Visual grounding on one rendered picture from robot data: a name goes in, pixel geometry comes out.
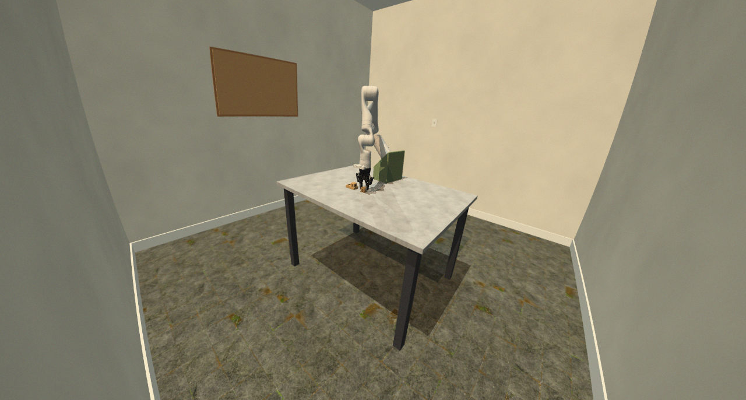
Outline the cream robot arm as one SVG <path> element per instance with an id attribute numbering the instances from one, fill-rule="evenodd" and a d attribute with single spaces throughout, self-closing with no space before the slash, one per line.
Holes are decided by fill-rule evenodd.
<path id="1" fill-rule="evenodd" d="M 366 107 L 366 101 L 371 103 Z M 375 146 L 376 151 L 383 159 L 388 152 L 388 146 L 383 140 L 382 135 L 375 135 L 379 131 L 378 127 L 378 88 L 376 86 L 363 86 L 361 89 L 361 108 L 362 108 L 362 131 L 366 135 L 358 136 L 360 146 L 360 164 L 354 164 L 354 168 L 368 169 L 371 168 L 371 151 L 364 149 L 363 146 Z"/>

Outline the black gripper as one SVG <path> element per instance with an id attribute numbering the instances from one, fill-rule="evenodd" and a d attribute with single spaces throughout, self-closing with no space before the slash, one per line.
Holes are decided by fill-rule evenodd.
<path id="1" fill-rule="evenodd" d="M 356 173 L 357 182 L 360 183 L 360 188 L 363 187 L 363 180 L 365 180 L 365 190 L 368 191 L 370 189 L 370 185 L 373 182 L 374 177 L 370 176 L 371 168 L 362 170 L 359 169 L 360 173 Z M 359 180 L 358 180 L 359 179 Z"/>

